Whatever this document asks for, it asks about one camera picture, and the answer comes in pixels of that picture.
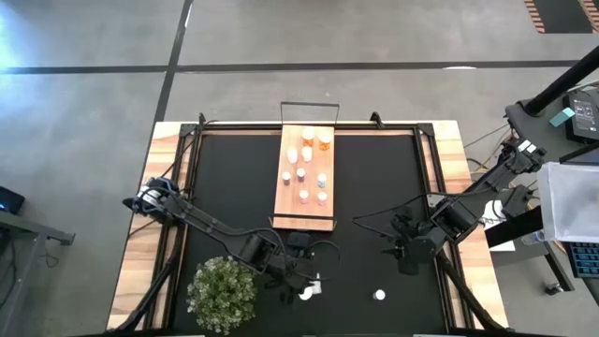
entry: keyboard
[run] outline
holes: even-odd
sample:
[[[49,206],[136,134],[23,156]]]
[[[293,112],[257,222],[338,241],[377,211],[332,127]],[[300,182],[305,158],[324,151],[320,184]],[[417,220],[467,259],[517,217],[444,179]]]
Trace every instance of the keyboard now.
[[[578,278],[599,278],[599,243],[569,242],[566,251]]]

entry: white bottle cap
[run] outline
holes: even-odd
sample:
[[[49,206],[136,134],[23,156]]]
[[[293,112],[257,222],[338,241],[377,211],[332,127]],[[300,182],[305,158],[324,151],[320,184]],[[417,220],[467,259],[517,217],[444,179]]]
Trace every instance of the white bottle cap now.
[[[312,287],[308,286],[303,289],[303,292],[301,294],[299,294],[299,299],[300,300],[308,300],[312,296],[313,293],[314,292],[312,291]]]
[[[385,291],[378,289],[373,294],[373,299],[375,300],[384,300],[385,299]]]

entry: metal handle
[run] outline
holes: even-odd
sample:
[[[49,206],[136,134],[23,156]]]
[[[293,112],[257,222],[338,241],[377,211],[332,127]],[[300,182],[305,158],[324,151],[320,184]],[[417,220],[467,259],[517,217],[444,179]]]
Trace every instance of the metal handle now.
[[[337,114],[335,116],[335,125],[337,125],[337,120],[339,119],[339,110],[341,109],[341,105],[339,103],[313,103],[313,102],[290,102],[290,101],[282,101],[281,102],[281,125],[283,124],[283,106],[296,106],[296,107],[317,107],[317,108],[337,108]]]

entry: white container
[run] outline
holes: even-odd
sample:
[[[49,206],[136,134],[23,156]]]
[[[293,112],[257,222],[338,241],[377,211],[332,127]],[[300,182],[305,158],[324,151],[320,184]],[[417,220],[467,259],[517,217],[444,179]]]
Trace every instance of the white container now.
[[[298,150],[296,150],[296,148],[290,147],[287,149],[287,160],[290,164],[298,162]]]
[[[306,170],[303,168],[298,168],[296,174],[298,175],[298,182],[303,183],[303,179],[306,177]]]
[[[384,300],[385,299],[385,291],[378,289],[373,293],[373,299],[375,300]]]
[[[310,161],[312,160],[312,148],[310,146],[302,147],[301,156],[303,157],[304,162],[310,163]]]
[[[298,294],[298,296],[299,296],[300,300],[309,300],[313,293],[314,293],[314,290],[312,289],[312,287],[308,286],[308,287],[305,287],[303,289],[303,292],[301,294]]]
[[[301,201],[301,203],[307,203],[308,202],[308,191],[306,191],[306,190],[299,191],[299,200]]]
[[[318,205],[322,206],[327,202],[327,194],[325,192],[318,193]]]
[[[291,173],[283,172],[283,174],[281,174],[281,178],[283,178],[283,183],[285,186],[289,186],[289,183],[291,183]]]
[[[546,163],[536,179],[545,240],[599,243],[599,167]]]
[[[318,174],[318,187],[325,188],[327,182],[327,175],[325,173]]]

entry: wooden board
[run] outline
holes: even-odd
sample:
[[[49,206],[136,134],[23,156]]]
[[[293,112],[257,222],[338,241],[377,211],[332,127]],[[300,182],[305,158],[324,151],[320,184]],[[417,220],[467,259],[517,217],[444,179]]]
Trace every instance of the wooden board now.
[[[294,124],[313,124],[316,122],[296,122]],[[459,193],[471,183],[471,177],[466,163],[466,155],[460,138],[460,130],[456,121],[385,121],[386,124],[416,124],[432,123],[434,126],[435,140],[441,161],[446,190],[450,193]],[[153,132],[152,143],[144,168],[143,181],[148,177],[160,175],[174,160],[177,149],[179,128],[187,122],[161,122],[157,123]],[[218,122],[220,125],[251,125],[251,124],[277,124],[277,122]],[[339,122],[339,124],[364,124],[364,122]],[[395,136],[409,131],[401,130],[337,130],[336,135],[352,134],[363,136]],[[276,130],[239,130],[239,131],[206,131],[204,134],[219,135],[280,135]],[[427,171],[431,186],[436,185],[434,168],[431,161],[431,152],[423,143]],[[186,172],[181,173],[184,179]],[[133,230],[143,222],[137,222],[131,227]],[[116,328],[122,323],[129,313],[141,300],[150,285],[153,261],[158,246],[158,226],[150,226],[145,233],[129,240],[124,252],[124,260],[118,279],[117,290],[110,310],[107,329]],[[507,327],[502,296],[497,285],[493,262],[490,258],[489,246],[482,227],[477,228],[458,247],[466,284],[473,290],[476,298],[489,314],[498,323]],[[463,317],[460,317],[460,297],[453,288],[451,298],[454,304],[454,313],[458,320],[458,327],[463,327]]]
[[[334,127],[317,126],[314,128],[316,137],[314,138],[313,156],[308,163],[301,157],[301,148],[303,138],[301,133],[305,126],[284,125],[281,134],[281,152],[279,155],[279,171],[277,177],[277,190],[274,200],[275,214],[295,214],[295,215],[318,215],[333,216],[333,182],[334,182],[334,160],[335,160],[335,138],[333,137],[329,149],[322,151],[319,149],[317,135],[320,132],[334,134]],[[294,147],[298,150],[298,162],[291,164],[287,160],[287,149]],[[298,181],[296,170],[303,168],[306,170],[306,176],[303,183]],[[291,183],[285,186],[281,176],[283,172],[291,174]],[[327,175],[325,188],[318,187],[318,174]],[[308,202],[301,203],[300,191],[308,191]],[[318,204],[318,193],[327,193],[327,201],[324,205]],[[304,230],[333,230],[333,220],[320,219],[298,219],[275,216],[272,219],[272,226],[285,229],[304,229]]]

